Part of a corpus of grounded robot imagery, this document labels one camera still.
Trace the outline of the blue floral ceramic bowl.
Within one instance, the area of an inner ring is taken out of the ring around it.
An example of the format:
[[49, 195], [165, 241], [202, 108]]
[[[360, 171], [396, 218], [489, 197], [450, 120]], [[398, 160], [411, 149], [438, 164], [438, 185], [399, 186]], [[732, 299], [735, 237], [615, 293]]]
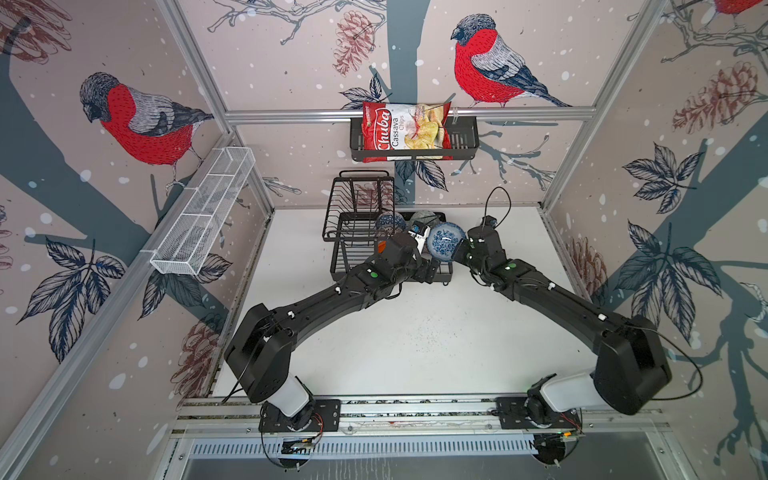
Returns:
[[443, 222], [430, 230], [426, 240], [429, 254], [440, 262], [450, 263], [459, 243], [466, 238], [466, 233], [457, 224]]

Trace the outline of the dark blue patterned bowl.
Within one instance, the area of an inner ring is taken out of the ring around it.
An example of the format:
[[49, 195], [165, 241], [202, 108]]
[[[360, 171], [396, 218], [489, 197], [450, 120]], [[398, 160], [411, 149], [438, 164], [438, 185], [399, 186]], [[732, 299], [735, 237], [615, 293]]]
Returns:
[[375, 221], [375, 231], [383, 235], [400, 233], [406, 228], [406, 220], [400, 213], [395, 211], [383, 212]]

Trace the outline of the grey green patterned bowl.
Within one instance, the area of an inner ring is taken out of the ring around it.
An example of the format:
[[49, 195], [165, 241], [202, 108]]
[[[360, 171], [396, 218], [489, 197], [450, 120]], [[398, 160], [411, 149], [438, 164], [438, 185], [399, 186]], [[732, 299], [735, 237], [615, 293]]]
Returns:
[[408, 220], [409, 225], [413, 225], [415, 222], [419, 222], [427, 227], [433, 228], [434, 226], [439, 225], [442, 220], [436, 212], [420, 210], [414, 212]]

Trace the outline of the black wire dish rack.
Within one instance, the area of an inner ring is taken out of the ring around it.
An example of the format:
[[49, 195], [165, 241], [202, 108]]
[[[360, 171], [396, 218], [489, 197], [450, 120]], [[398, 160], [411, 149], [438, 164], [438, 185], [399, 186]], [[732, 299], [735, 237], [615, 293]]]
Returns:
[[[385, 170], [343, 170], [333, 180], [325, 214], [322, 238], [333, 244], [330, 273], [335, 280], [348, 273], [377, 252], [381, 241], [395, 235], [375, 231], [377, 217], [388, 211], [400, 213], [408, 220], [414, 211], [401, 211], [396, 206], [395, 181]], [[431, 258], [425, 245], [421, 253]]]

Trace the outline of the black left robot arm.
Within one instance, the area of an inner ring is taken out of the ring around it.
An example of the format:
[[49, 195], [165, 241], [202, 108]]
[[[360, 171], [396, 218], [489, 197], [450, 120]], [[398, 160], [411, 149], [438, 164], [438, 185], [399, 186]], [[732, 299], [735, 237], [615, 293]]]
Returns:
[[236, 387], [250, 402], [276, 408], [296, 429], [305, 427], [315, 415], [315, 399], [290, 374], [293, 351], [334, 321], [396, 298], [406, 281], [432, 283], [439, 266], [438, 259], [421, 256], [416, 239], [398, 233], [326, 289], [274, 309], [251, 307], [224, 351]]

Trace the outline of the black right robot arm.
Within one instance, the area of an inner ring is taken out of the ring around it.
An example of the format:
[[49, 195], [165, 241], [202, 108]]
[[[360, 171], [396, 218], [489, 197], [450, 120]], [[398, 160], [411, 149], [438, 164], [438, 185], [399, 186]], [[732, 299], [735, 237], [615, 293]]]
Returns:
[[508, 258], [494, 227], [470, 229], [453, 260], [495, 292], [543, 314], [596, 355], [593, 369], [551, 374], [528, 389], [525, 408], [536, 425], [548, 426], [566, 411], [595, 406], [634, 415], [671, 382], [659, 332], [649, 320], [605, 311], [533, 265]]

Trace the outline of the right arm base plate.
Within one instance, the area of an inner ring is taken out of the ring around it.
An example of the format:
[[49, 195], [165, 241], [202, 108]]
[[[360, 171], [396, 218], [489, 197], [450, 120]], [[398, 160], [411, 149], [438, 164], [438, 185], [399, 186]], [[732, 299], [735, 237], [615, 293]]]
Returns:
[[502, 396], [495, 399], [493, 414], [504, 430], [577, 429], [582, 426], [579, 410], [556, 412], [544, 401], [524, 396]]

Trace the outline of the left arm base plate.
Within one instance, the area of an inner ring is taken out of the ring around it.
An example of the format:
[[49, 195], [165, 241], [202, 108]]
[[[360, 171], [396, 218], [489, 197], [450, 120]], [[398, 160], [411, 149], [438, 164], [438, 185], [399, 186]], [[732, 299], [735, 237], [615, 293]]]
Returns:
[[275, 405], [265, 402], [260, 413], [260, 433], [327, 433], [339, 428], [341, 401], [313, 399], [296, 415], [289, 417]]

